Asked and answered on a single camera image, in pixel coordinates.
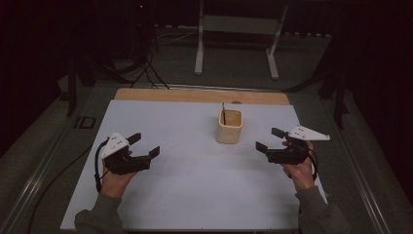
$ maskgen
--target wooden table edge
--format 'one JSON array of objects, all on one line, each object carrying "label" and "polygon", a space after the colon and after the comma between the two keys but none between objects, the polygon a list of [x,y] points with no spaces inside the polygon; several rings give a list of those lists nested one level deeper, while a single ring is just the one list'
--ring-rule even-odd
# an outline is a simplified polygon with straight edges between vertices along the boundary
[{"label": "wooden table edge", "polygon": [[114,96],[116,100],[153,100],[212,103],[245,103],[290,105],[283,93],[219,90],[158,90],[121,88]]}]

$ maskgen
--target hand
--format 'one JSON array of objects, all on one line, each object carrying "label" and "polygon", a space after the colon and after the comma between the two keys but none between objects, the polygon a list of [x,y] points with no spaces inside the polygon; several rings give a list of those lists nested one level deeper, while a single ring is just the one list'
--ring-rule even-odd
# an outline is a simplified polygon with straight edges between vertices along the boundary
[{"label": "hand", "polygon": [[[310,141],[306,140],[306,143],[309,149],[314,149]],[[288,146],[288,142],[283,142],[282,144]],[[303,163],[298,165],[282,164],[282,167],[284,172],[288,176],[291,176],[292,181],[294,182],[295,190],[297,190],[297,192],[315,186],[313,180],[312,162],[310,158],[307,158]]]},{"label": "hand", "polygon": [[128,184],[131,182],[131,179],[137,173],[130,173],[125,175],[113,174],[106,168],[103,162],[103,174],[104,177],[102,179],[102,188],[100,190],[100,193],[105,194],[109,197],[121,198],[122,195],[124,195]]}]

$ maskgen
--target cup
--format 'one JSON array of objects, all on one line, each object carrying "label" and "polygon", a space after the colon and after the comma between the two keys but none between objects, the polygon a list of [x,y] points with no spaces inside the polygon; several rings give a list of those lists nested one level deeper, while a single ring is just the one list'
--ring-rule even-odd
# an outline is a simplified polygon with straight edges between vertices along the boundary
[{"label": "cup", "polygon": [[220,143],[235,144],[243,129],[243,113],[236,109],[221,109],[218,118],[216,140]]}]

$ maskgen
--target gray sleeve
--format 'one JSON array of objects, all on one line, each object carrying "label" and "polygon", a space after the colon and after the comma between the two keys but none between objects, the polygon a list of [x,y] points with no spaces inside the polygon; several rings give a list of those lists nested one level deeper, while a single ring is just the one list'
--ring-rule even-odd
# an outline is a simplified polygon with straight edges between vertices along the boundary
[{"label": "gray sleeve", "polygon": [[298,192],[296,197],[301,208],[298,224],[304,234],[350,233],[350,225],[340,209],[334,204],[326,204],[317,186]]},{"label": "gray sleeve", "polygon": [[122,221],[118,215],[121,198],[112,198],[99,193],[91,211],[76,214],[75,227],[78,233],[122,233]]}]

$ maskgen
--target cable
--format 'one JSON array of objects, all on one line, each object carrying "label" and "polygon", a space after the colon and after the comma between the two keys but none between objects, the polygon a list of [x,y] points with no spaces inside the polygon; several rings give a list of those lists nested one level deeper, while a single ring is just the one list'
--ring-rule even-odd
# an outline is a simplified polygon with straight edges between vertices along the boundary
[{"label": "cable", "polygon": [[158,86],[155,85],[155,83],[152,81],[152,79],[149,77],[148,71],[145,72],[146,73],[146,78],[149,80],[149,82],[151,82],[152,84],[152,88],[155,87],[156,89],[158,89]]},{"label": "cable", "polygon": [[303,147],[301,147],[297,144],[290,144],[290,146],[292,146],[295,149],[298,149],[298,150],[300,150],[300,151],[302,151],[302,152],[304,152],[308,155],[308,157],[310,158],[310,160],[311,160],[311,162],[314,166],[313,180],[316,180],[317,176],[318,176],[318,171],[319,171],[319,158],[318,158],[316,152],[313,149],[310,149],[308,147],[303,148]]},{"label": "cable", "polygon": [[156,72],[155,68],[152,66],[152,60],[149,63],[149,66],[151,67],[151,69],[153,70],[153,72],[155,73],[156,77],[158,78],[159,81],[161,81],[162,84],[164,84],[165,87],[167,87],[167,89],[170,90],[169,86],[167,85],[167,83],[164,82],[164,80],[158,75],[158,73]]},{"label": "cable", "polygon": [[[188,37],[188,36],[190,36],[190,35],[192,35],[192,34],[195,34],[196,32],[198,32],[198,29],[195,30],[195,31],[192,31],[192,32],[190,32],[190,33],[186,33],[185,35],[183,35],[183,36],[181,36],[181,37],[178,37],[178,38],[176,38],[176,39],[173,39],[173,40],[171,40],[171,41],[169,41],[169,42],[164,42],[164,43],[159,43],[159,44],[161,44],[161,45],[171,44],[171,43],[177,42],[177,41],[179,41],[179,40],[181,40],[181,39],[183,39],[183,38],[185,38],[185,37]],[[158,36],[157,38],[160,38],[160,37],[165,36],[165,35],[173,35],[173,34],[172,34],[172,33],[166,33],[166,34],[163,34],[163,35]]]},{"label": "cable", "polygon": [[124,74],[124,77],[130,77],[130,76],[133,76],[134,74],[136,74],[137,72],[139,72],[140,71],[140,69],[142,68],[142,65],[140,65],[139,67],[137,67],[132,73],[126,73],[126,74]]},{"label": "cable", "polygon": [[153,55],[152,55],[152,53],[150,53],[150,51],[148,51],[148,53],[149,53],[149,55],[151,55],[151,59],[150,59],[150,60],[146,59],[146,62],[148,62],[148,65],[145,66],[145,68],[142,70],[142,72],[140,72],[140,74],[136,76],[136,78],[134,79],[134,81],[131,83],[130,88],[133,88],[133,86],[136,84],[137,80],[143,75],[143,73],[146,72],[146,70],[149,68],[149,65],[152,63]]},{"label": "cable", "polygon": [[109,173],[109,170],[107,170],[99,179],[103,179],[106,174]]},{"label": "cable", "polygon": [[37,209],[40,205],[40,202],[43,200],[46,192],[50,189],[50,187],[52,186],[52,184],[64,173],[66,172],[67,169],[69,169],[73,164],[75,164],[80,158],[82,158],[88,151],[90,151],[92,148],[92,145],[90,145],[85,151],[83,151],[77,158],[75,158],[72,162],[70,162],[66,167],[63,168],[63,170],[61,170],[53,179],[52,181],[49,182],[49,184],[46,186],[45,190],[43,190],[42,194],[40,195],[39,200],[37,201],[36,205],[34,206],[34,211],[31,214],[29,223],[28,223],[28,227],[27,227],[27,231],[26,233],[29,234],[30,230],[31,230],[31,226],[33,225],[33,221],[34,221],[34,216],[36,215]]},{"label": "cable", "polygon": [[143,59],[142,60],[138,60],[138,58],[133,59],[133,64],[123,67],[123,68],[119,68],[119,69],[114,69],[113,71],[117,74],[122,74],[125,76],[131,76],[131,74],[128,74],[128,72],[132,72],[133,74],[136,73],[136,70],[139,69],[143,64]]},{"label": "cable", "polygon": [[100,146],[97,148],[97,151],[94,155],[94,180],[96,181],[97,192],[100,192],[100,189],[102,188],[102,184],[100,183],[99,166],[98,166],[97,159],[98,159],[100,149],[106,145],[107,141],[109,141],[109,138],[100,144]]}]

